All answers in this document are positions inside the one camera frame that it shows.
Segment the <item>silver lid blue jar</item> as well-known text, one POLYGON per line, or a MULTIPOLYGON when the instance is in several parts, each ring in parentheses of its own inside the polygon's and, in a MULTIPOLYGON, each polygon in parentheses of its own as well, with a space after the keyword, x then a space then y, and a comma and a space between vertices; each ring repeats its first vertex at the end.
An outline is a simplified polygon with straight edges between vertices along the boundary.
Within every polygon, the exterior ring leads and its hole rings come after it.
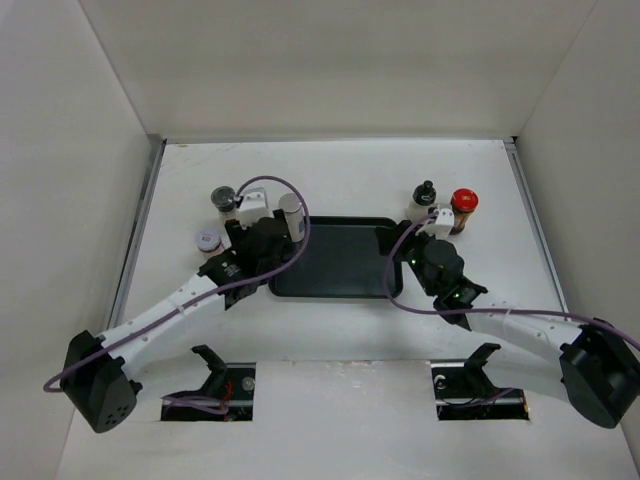
POLYGON ((291 240, 299 243, 305 235, 305 215, 302 202, 295 193, 287 193, 280 197, 278 207, 284 211, 291 240))

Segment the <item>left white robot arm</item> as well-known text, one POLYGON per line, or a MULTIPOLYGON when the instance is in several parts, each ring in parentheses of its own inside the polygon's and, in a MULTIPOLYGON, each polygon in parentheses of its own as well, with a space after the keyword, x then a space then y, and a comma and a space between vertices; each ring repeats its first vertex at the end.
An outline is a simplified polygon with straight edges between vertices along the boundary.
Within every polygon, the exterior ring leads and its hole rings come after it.
POLYGON ((164 300, 116 328, 70 341, 60 387, 94 432, 114 429, 148 399, 226 413, 216 396, 228 394, 228 366, 199 336, 295 256, 280 210, 249 227, 230 221, 226 230, 230 248, 164 300))

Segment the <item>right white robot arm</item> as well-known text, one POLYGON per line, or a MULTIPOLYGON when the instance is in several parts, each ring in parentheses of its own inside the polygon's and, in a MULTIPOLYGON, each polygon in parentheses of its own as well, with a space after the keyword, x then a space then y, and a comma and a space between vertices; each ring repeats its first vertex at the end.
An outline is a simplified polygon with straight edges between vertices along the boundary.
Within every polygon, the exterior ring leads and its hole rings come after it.
POLYGON ((433 300, 427 315, 495 338, 466 360, 466 388, 479 396, 497 386, 536 391, 615 428, 639 397, 638 341, 602 319, 501 300, 468 279, 454 245, 424 232, 425 225, 376 228, 379 252, 387 269, 409 266, 433 300))

